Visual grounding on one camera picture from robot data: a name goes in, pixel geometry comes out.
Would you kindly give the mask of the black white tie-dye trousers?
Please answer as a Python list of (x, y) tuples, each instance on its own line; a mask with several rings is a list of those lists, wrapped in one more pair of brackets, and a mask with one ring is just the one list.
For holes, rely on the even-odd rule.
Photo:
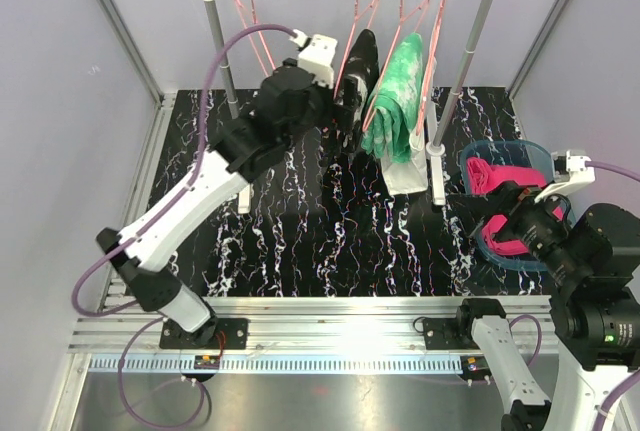
[[(370, 29), (362, 30), (355, 43), (351, 46), (342, 77), (345, 75), (363, 75), (367, 81), (368, 98), (365, 101), (362, 114), (363, 126), (366, 105), (380, 76), (376, 37)], [(362, 134), (359, 139), (347, 139), (340, 132), (324, 133), (322, 137), (321, 165), (327, 166), (336, 156), (342, 153), (354, 153), (358, 149)]]

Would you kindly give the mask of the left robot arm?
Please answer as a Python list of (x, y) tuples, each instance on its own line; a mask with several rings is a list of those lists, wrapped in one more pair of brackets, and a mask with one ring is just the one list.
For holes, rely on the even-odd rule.
[(330, 89), (298, 62), (285, 61), (173, 189), (131, 225), (103, 229), (96, 241), (140, 307), (177, 324), (193, 347), (212, 344), (218, 318), (170, 271), (170, 256), (220, 205), (282, 162), (309, 130), (354, 131), (377, 79), (346, 69)]

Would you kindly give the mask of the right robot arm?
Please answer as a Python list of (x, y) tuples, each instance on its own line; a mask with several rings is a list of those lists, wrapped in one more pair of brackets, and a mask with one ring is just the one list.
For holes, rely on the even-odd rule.
[(639, 381), (639, 303), (628, 286), (639, 266), (638, 217), (596, 203), (569, 225), (554, 213), (566, 197), (514, 182), (450, 199), (462, 206), (468, 235), (504, 216), (498, 239), (522, 242), (552, 280), (559, 357), (552, 396), (533, 378), (497, 300), (466, 298), (458, 308), (455, 338), (483, 353), (503, 403), (501, 429), (611, 429), (620, 397)]

